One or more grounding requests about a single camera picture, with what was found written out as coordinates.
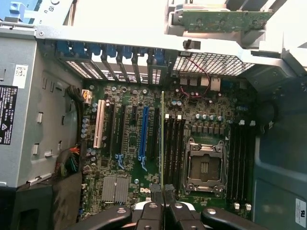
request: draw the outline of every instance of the black handle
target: black handle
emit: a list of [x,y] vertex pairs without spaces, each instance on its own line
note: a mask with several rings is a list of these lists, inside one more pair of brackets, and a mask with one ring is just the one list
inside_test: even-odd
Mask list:
[[115,206],[65,230],[110,230],[120,228],[132,220],[132,212],[127,207]]
[[201,213],[201,220],[205,225],[216,230],[267,230],[252,221],[217,207],[205,208]]

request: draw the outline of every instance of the sticker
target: sticker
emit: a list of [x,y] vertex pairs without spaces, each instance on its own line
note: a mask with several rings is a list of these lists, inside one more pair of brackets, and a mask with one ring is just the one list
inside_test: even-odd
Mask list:
[[306,228],[306,202],[300,199],[295,200],[295,221]]
[[25,80],[27,79],[28,66],[27,65],[16,65],[13,86],[24,89]]
[[0,145],[11,144],[17,90],[17,86],[0,85]]

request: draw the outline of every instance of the capacitor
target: capacitor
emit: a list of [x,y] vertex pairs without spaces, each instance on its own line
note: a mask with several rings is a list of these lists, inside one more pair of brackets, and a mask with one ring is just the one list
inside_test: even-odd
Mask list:
[[83,123],[89,123],[90,120],[89,120],[88,118],[83,118],[82,122],[83,122]]

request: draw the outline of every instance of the blue pcie slot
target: blue pcie slot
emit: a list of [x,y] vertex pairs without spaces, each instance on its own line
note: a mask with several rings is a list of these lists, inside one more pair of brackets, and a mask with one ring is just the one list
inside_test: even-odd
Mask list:
[[149,116],[149,107],[145,106],[143,108],[143,120],[142,120],[142,129],[141,129],[141,142],[138,160],[141,162],[142,168],[147,171],[145,168],[145,151],[146,151],[146,137],[147,137],[147,126],[148,126],[148,116]]

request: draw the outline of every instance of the warning label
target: warning label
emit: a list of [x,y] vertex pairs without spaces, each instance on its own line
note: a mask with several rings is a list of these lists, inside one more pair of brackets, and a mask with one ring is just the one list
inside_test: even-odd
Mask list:
[[17,90],[17,86],[0,85],[0,145],[11,144]]

